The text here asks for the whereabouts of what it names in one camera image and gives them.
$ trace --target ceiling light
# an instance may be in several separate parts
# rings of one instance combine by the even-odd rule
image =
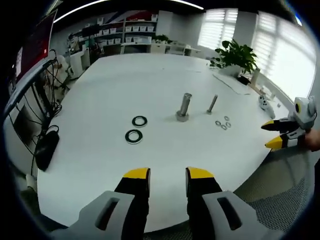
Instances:
[[[198,5],[192,4],[192,3],[190,3],[190,2],[186,2],[186,1],[181,1],[181,0],[170,0],[170,1],[174,1],[174,2],[177,2],[177,3],[181,3],[181,4],[187,4],[187,5],[189,5],[189,6],[192,6],[192,7],[195,7],[195,8],[197,8],[197,9],[201,9],[201,10],[204,9],[204,8],[201,7],[201,6],[198,6]]]
[[[90,2],[90,3],[85,4],[85,5],[83,5],[83,6],[80,6],[80,7],[78,7],[78,8],[75,8],[75,9],[73,9],[73,10],[71,10],[71,11],[67,12],[66,14],[64,14],[64,15],[62,15],[62,16],[60,16],[60,17],[58,17],[56,20],[54,20],[54,21],[53,21],[53,23],[55,24],[55,23],[56,23],[56,22],[58,22],[59,20],[63,19],[64,17],[66,17],[66,16],[68,16],[68,15],[70,15],[70,14],[73,14],[74,12],[76,12],[76,11],[78,11],[78,10],[80,10],[80,9],[84,9],[84,8],[89,7],[89,6],[91,6],[91,5],[98,4],[98,3],[102,3],[102,2],[106,2],[106,1],[109,1],[109,0],[98,0],[98,1],[93,1],[93,2]],[[203,10],[203,9],[204,9],[204,8],[203,8],[203,7],[201,7],[201,6],[198,6],[198,5],[192,4],[192,3],[190,3],[190,2],[182,1],[182,0],[170,0],[170,1],[177,2],[177,3],[181,3],[181,4],[186,4],[186,5],[189,5],[189,6],[195,7],[195,8],[197,8],[197,9],[201,9],[201,10]]]
[[[53,23],[55,24],[55,23],[58,22],[59,20],[63,19],[64,17],[66,17],[66,16],[68,16],[68,15],[70,15],[70,14],[73,14],[74,12],[76,12],[76,11],[78,11],[78,10],[80,10],[80,9],[84,9],[84,8],[86,8],[86,7],[89,7],[89,6],[93,5],[93,4],[98,4],[98,3],[102,3],[102,2],[106,2],[106,1],[109,1],[109,0],[93,1],[93,2],[90,2],[90,3],[85,4],[85,5],[83,5],[83,6],[80,6],[80,7],[76,8],[76,9],[73,9],[73,10],[67,12],[66,14],[62,15],[61,17],[57,18],[56,20],[53,21]]]

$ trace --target green leaves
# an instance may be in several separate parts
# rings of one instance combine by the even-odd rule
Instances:
[[[232,41],[223,41],[224,49],[217,48],[214,51],[219,57],[213,57],[211,67],[225,68],[232,65],[238,65],[244,73],[251,73],[254,67],[257,67],[256,54],[253,49],[247,45],[239,45],[234,39]]]
[[[222,42],[222,46],[223,46],[225,49],[228,48],[229,44],[230,44],[229,41],[223,41],[223,42]]]

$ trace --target shelf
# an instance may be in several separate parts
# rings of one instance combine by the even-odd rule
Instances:
[[[115,43],[115,44],[110,44],[110,45],[104,45],[103,47],[108,47],[108,46],[115,46],[115,45],[121,45],[122,43]]]
[[[100,26],[102,27],[102,26],[115,25],[115,24],[124,24],[124,22],[123,22],[123,21],[110,22],[110,23],[102,24],[102,25],[100,25]]]
[[[156,31],[125,31],[125,34],[155,34]]]
[[[95,38],[100,38],[100,37],[106,37],[106,36],[110,36],[110,35],[117,35],[117,34],[122,34],[122,31],[116,32],[116,33],[109,33],[109,34],[105,34],[105,35],[101,35],[101,36],[95,36]]]
[[[125,23],[157,23],[157,21],[125,21]]]

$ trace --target white cabinet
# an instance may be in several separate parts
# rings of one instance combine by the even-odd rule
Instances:
[[[152,54],[165,54],[166,45],[164,44],[151,44],[150,53]]]

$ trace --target chair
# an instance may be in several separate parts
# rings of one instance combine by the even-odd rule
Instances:
[[[174,41],[171,43],[168,54],[185,55],[186,44]]]

